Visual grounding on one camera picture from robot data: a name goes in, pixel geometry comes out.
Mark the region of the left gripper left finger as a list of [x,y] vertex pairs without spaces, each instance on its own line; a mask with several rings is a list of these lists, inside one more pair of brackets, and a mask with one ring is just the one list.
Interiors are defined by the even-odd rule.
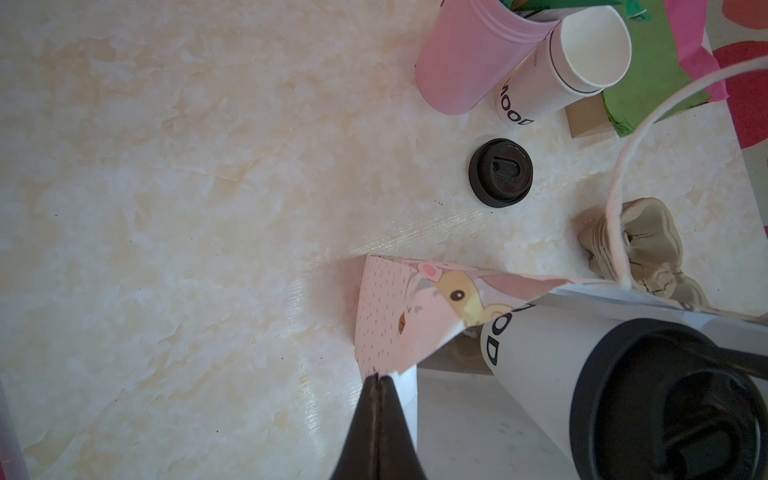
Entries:
[[331,479],[378,478],[378,425],[381,406],[378,374],[363,382],[357,407]]

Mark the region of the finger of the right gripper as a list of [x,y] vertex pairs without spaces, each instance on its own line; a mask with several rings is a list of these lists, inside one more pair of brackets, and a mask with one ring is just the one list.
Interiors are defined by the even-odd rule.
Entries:
[[768,357],[739,350],[725,349],[714,344],[694,342],[689,350],[712,363],[728,366],[746,375],[768,380]]

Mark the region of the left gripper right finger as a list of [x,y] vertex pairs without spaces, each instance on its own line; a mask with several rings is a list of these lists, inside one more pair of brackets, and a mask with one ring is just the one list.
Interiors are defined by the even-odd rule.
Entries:
[[377,478],[383,480],[425,480],[394,381],[378,380]]

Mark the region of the black coffee cup lid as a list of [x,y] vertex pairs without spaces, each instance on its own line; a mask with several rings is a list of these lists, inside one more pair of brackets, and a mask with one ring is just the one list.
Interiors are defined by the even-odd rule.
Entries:
[[689,350],[716,345],[635,319],[596,344],[578,376],[569,443],[582,479],[763,479],[767,404],[755,381]]

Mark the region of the white patterned gift bag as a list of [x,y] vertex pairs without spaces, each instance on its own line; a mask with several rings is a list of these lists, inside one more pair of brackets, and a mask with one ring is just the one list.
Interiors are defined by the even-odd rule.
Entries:
[[618,279],[516,275],[459,265],[370,255],[358,301],[355,356],[363,382],[389,376],[416,450],[417,365],[465,329],[484,325],[527,304],[617,320],[652,318],[692,325],[724,348],[767,356],[767,322],[730,318],[633,286],[623,244],[623,180],[630,158],[650,128],[644,121],[616,161],[604,213]]

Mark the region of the white paper coffee cup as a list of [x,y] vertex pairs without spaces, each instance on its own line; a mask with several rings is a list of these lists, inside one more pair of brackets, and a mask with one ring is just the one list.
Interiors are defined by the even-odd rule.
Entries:
[[[600,339],[619,324],[635,319],[617,320],[527,304],[482,329],[482,354],[492,373],[573,464],[569,419],[578,376]],[[664,322],[704,334],[684,322]]]

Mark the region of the single cardboard cup carrier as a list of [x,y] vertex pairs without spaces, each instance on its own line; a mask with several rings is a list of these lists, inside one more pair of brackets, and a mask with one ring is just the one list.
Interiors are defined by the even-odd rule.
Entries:
[[469,327],[444,345],[444,349],[462,367],[477,372],[489,372],[481,351],[482,326]]

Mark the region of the brown cardboard tray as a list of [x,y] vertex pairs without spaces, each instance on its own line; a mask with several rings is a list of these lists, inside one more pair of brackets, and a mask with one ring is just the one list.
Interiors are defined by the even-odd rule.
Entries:
[[568,105],[565,113],[571,137],[574,139],[615,132],[602,93]]

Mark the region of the stack of black lids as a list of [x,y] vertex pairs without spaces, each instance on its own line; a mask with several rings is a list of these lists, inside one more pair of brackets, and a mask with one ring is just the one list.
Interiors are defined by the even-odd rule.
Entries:
[[492,208],[506,208],[521,202],[533,183],[533,163],[516,142],[496,138],[472,155],[468,176],[475,196]]

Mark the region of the green napkin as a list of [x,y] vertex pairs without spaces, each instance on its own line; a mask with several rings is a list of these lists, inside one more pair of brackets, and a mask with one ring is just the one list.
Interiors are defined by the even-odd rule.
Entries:
[[621,81],[603,92],[614,130],[627,137],[664,100],[693,81],[682,70],[663,1],[638,1],[649,21],[625,22],[632,42],[630,67]]

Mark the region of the pink napkin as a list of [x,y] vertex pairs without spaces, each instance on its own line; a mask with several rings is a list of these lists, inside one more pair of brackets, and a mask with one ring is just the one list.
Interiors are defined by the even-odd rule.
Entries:
[[674,37],[678,62],[691,81],[720,70],[712,52],[704,45],[707,0],[664,0]]

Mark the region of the stack of white paper cups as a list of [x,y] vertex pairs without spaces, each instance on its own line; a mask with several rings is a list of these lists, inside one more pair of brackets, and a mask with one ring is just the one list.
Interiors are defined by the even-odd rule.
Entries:
[[528,126],[617,84],[629,70],[632,42],[612,6],[566,16],[502,82],[494,104],[509,126]]

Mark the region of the pink cup holder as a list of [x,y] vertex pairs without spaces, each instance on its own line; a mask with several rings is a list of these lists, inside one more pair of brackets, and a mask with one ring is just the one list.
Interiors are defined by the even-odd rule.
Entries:
[[416,85],[435,110],[465,114],[559,23],[526,19],[499,0],[444,1],[415,63]]

